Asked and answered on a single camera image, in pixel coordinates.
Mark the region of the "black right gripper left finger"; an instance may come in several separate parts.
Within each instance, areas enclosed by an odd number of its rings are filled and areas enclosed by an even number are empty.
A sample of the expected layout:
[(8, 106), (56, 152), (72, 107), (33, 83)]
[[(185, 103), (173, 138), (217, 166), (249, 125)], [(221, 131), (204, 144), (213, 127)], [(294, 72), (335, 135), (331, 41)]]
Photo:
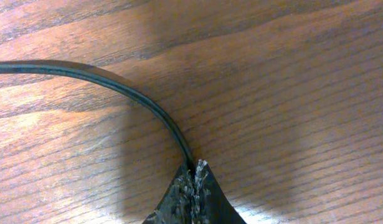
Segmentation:
[(189, 169), (182, 164), (157, 207), (143, 224), (190, 224), (192, 223), (192, 196), (194, 186)]

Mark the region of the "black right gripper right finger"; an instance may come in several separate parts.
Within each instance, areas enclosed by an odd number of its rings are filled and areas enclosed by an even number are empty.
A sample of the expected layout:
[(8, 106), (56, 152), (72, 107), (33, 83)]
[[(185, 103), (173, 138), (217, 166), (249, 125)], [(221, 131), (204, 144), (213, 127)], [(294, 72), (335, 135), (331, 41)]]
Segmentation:
[(224, 195), (207, 161), (199, 159), (194, 176), (192, 223), (246, 224)]

